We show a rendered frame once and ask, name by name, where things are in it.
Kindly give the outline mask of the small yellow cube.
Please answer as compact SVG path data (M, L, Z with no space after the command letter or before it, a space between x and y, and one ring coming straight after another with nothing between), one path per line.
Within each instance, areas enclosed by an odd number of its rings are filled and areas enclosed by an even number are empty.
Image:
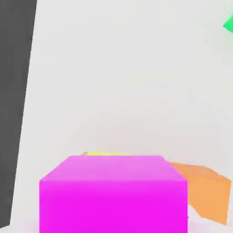
M110 152L85 152L84 155L87 155L87 156L128 156L128 154L110 153Z

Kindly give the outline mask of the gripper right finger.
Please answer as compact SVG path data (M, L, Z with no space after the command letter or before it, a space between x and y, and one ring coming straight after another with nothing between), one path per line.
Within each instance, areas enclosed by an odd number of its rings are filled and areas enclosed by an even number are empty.
M233 233L233 227L200 217L200 215L191 205L187 206L187 212L187 233Z

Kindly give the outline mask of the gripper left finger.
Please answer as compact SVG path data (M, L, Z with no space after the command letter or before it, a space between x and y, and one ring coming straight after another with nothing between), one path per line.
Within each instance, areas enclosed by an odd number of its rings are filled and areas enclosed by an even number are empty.
M0 228L0 233L39 233L38 225L9 225Z

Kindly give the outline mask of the large orange box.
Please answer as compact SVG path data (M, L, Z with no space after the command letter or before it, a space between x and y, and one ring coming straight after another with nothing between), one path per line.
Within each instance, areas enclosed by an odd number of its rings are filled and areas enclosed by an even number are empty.
M188 181L188 204L199 216L226 225L232 181L205 166L170 164Z

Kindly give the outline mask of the small green cube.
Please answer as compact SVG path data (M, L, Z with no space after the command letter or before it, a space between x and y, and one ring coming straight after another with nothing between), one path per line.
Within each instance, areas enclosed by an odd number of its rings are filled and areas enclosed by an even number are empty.
M233 14L227 19L223 26L226 30L233 33Z

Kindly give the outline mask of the small magenta cube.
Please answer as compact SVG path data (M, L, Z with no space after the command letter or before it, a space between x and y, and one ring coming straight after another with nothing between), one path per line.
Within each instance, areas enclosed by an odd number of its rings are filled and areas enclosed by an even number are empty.
M187 233L187 181L161 156L70 156L39 183L39 233Z

